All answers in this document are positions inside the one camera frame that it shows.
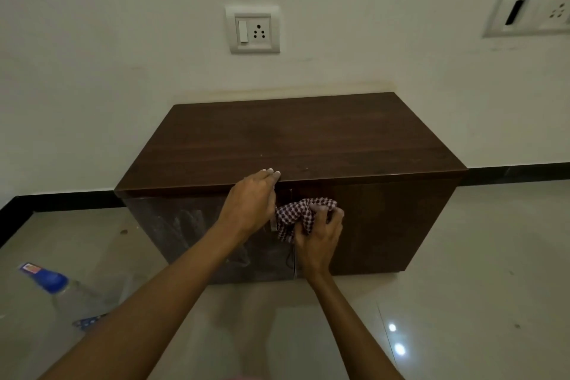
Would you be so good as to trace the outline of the person's right hand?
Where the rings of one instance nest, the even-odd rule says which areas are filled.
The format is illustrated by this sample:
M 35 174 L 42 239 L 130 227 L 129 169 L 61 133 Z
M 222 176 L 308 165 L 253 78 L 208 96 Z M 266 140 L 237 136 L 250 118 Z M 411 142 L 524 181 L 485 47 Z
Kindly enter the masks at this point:
M 323 278 L 330 278 L 330 262 L 341 233 L 303 232 L 303 225 L 295 225 L 295 248 L 300 258 L 305 279 L 314 284 Z

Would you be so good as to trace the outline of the person's left hand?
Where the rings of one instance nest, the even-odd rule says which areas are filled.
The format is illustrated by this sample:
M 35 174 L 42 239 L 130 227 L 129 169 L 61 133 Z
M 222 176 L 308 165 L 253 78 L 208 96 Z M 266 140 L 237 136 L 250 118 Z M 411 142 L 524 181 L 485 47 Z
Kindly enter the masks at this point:
M 216 222 L 216 227 L 240 242 L 263 227 L 275 212 L 275 189 L 255 187 L 254 174 L 231 188 Z

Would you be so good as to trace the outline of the red white checkered cloth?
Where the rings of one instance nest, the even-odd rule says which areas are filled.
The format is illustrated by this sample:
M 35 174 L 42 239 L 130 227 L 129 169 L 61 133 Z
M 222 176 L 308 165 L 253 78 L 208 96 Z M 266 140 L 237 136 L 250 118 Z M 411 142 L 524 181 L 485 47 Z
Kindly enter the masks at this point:
M 315 221 L 313 206 L 325 207 L 328 212 L 337 207 L 337 201 L 327 197 L 305 198 L 282 206 L 276 206 L 271 228 L 278 240 L 292 244 L 295 239 L 295 225 L 300 222 L 305 233 L 309 234 Z

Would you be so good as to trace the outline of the dark brown wooden cabinet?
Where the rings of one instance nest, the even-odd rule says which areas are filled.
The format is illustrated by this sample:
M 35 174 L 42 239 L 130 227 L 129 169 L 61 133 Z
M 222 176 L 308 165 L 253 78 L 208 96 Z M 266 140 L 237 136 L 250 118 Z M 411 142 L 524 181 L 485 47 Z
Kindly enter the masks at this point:
M 176 104 L 115 194 L 168 263 L 217 220 L 239 180 L 281 172 L 276 205 L 345 211 L 336 276 L 404 271 L 467 167 L 395 93 Z

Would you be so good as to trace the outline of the person's left forearm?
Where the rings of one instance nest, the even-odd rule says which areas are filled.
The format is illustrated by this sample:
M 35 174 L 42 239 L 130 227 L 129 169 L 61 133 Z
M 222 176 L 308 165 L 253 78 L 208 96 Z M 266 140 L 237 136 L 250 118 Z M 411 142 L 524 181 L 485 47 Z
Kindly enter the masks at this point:
M 253 233 L 252 228 L 217 222 L 39 380 L 146 380 L 211 276 Z

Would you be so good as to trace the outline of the person's right forearm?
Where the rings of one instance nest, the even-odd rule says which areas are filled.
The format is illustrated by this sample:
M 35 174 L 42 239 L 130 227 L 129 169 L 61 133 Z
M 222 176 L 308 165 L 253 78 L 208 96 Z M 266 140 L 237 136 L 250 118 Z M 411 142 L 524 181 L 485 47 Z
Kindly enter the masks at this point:
M 328 272 L 306 275 L 338 346 L 349 380 L 405 380 Z

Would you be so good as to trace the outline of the clear plastic bottle blue cap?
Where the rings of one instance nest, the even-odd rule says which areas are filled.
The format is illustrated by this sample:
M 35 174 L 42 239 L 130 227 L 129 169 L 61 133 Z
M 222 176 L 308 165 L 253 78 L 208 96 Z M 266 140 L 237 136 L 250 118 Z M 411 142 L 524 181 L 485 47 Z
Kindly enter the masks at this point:
M 118 304 L 111 296 L 30 262 L 18 266 L 18 271 L 50 295 L 59 318 L 83 332 L 107 316 Z

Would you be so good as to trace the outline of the white wall switch socket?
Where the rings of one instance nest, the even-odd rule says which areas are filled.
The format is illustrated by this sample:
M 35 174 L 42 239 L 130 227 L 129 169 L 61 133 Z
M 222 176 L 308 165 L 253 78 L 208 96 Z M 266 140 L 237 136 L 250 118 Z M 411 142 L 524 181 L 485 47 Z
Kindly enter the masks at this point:
M 224 14 L 232 54 L 281 52 L 279 6 L 226 5 Z

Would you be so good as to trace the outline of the white wall socket panel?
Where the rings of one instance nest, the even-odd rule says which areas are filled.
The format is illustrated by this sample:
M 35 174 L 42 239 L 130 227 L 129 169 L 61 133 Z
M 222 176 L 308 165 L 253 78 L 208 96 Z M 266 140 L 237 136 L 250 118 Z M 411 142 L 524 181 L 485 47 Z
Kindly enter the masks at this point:
M 496 0 L 482 37 L 570 34 L 570 0 Z

